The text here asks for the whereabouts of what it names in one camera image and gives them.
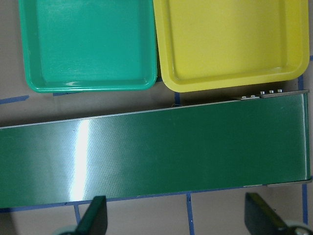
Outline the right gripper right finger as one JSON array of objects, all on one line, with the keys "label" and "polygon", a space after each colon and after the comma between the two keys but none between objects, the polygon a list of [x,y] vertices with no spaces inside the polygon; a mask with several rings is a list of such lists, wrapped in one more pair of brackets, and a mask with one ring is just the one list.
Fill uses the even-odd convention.
[{"label": "right gripper right finger", "polygon": [[245,226],[251,235],[296,235],[299,226],[289,226],[257,193],[245,195]]}]

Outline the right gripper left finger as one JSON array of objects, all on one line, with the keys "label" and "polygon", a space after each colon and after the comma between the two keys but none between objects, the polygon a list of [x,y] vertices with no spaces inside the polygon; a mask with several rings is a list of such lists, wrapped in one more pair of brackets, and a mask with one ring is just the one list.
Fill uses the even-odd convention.
[{"label": "right gripper left finger", "polygon": [[75,235],[105,235],[108,228],[107,201],[105,196],[93,198],[80,223]]}]

